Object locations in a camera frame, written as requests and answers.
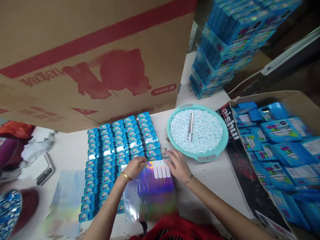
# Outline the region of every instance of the red cloth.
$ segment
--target red cloth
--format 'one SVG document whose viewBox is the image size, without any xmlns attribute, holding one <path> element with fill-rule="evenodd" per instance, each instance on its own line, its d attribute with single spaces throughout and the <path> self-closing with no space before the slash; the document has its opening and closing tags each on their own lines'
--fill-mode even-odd
<svg viewBox="0 0 320 240">
<path fill-rule="evenodd" d="M 26 123 L 9 121 L 0 127 L 0 135 L 12 135 L 20 139 L 29 139 L 34 130 L 34 126 Z"/>
<path fill-rule="evenodd" d="M 133 236 L 130 240 L 165 240 L 175 236 L 185 240 L 224 240 L 219 231 L 213 226 L 198 225 L 179 216 L 168 216 L 160 219 L 145 237 Z"/>
</svg>

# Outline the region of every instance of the holographic sheet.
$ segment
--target holographic sheet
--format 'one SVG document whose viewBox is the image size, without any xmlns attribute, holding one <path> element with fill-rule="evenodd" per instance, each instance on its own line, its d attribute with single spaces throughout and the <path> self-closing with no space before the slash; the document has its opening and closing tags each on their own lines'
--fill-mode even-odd
<svg viewBox="0 0 320 240">
<path fill-rule="evenodd" d="M 81 197 L 85 186 L 85 172 L 62 170 L 54 192 L 49 213 L 43 224 L 46 235 L 75 239 L 80 232 L 78 220 Z"/>
<path fill-rule="evenodd" d="M 178 213 L 172 175 L 163 160 L 148 162 L 127 184 L 123 197 L 128 221 L 156 221 Z"/>
</svg>

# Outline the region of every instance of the cardboard box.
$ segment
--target cardboard box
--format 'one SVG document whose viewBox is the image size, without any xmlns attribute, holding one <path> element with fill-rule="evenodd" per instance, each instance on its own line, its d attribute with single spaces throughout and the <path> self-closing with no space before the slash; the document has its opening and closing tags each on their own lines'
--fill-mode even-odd
<svg viewBox="0 0 320 240">
<path fill-rule="evenodd" d="M 277 235 L 285 239 L 296 239 L 288 223 L 260 183 L 243 147 L 239 129 L 231 111 L 231 107 L 239 103 L 252 101 L 258 106 L 265 106 L 275 101 L 283 102 L 293 115 L 302 119 L 315 136 L 320 135 L 320 127 L 317 124 L 317 120 L 320 119 L 320 108 L 299 91 L 278 91 L 240 97 L 231 100 L 217 110 L 217 113 L 225 120 L 229 129 L 229 142 L 226 151 L 249 210 L 263 224 L 273 229 Z"/>
<path fill-rule="evenodd" d="M 196 0 L 10 1 L 0 117 L 62 132 L 175 107 Z"/>
</svg>

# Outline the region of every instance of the teal plastic tray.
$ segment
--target teal plastic tray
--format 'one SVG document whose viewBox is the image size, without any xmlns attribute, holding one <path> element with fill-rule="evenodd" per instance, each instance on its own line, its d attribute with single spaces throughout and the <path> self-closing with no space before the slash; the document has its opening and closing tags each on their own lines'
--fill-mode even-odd
<svg viewBox="0 0 320 240">
<path fill-rule="evenodd" d="M 190 153 L 187 151 L 184 151 L 183 149 L 181 149 L 172 139 L 171 136 L 171 131 L 170 131 L 170 127 L 171 127 L 171 121 L 174 117 L 174 115 L 176 115 L 178 112 L 184 111 L 184 110 L 188 110 L 188 109 L 199 109 L 199 110 L 203 110 L 203 111 L 207 111 L 211 114 L 213 114 L 214 116 L 217 116 L 217 118 L 219 119 L 219 121 L 221 122 L 222 128 L 223 128 L 223 133 L 222 133 L 222 138 L 220 143 L 218 144 L 218 146 L 216 146 L 216 148 L 207 151 L 205 153 L 198 153 L 198 154 L 194 154 L 194 153 Z M 215 111 L 211 110 L 210 108 L 207 108 L 205 106 L 201 106 L 201 105 L 195 105 L 195 104 L 185 104 L 185 105 L 181 105 L 179 107 L 177 107 L 177 109 L 171 114 L 169 121 L 168 121 L 168 125 L 167 125 L 167 133 L 168 133 L 168 137 L 170 139 L 170 142 L 172 143 L 172 145 L 179 150 L 180 152 L 182 152 L 184 155 L 187 155 L 189 157 L 194 158 L 195 160 L 197 160 L 198 162 L 209 162 L 209 161 L 213 161 L 215 159 L 217 159 L 220 155 L 220 153 L 226 148 L 227 143 L 228 143 L 228 138 L 229 138 L 229 133 L 228 133 L 228 128 L 226 123 L 224 122 L 224 120 L 220 117 L 220 115 L 218 113 L 216 113 Z"/>
</svg>

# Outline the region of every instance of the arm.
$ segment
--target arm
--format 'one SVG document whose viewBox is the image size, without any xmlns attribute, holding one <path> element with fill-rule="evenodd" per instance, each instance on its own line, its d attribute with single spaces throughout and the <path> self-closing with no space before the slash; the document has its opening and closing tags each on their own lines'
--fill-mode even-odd
<svg viewBox="0 0 320 240">
<path fill-rule="evenodd" d="M 222 225 L 237 240 L 265 239 L 274 240 L 269 234 L 257 227 L 252 221 L 231 207 L 210 189 L 195 178 L 182 157 L 181 152 L 170 150 L 167 152 L 172 163 L 165 160 L 172 174 L 186 186 L 209 208 Z"/>
<path fill-rule="evenodd" d="M 140 174 L 146 165 L 147 159 L 145 157 L 136 157 L 128 163 L 123 172 L 133 179 Z M 83 240 L 110 239 L 118 204 L 129 178 L 123 174 L 120 174 L 117 178 L 109 196 L 86 231 Z"/>
</svg>

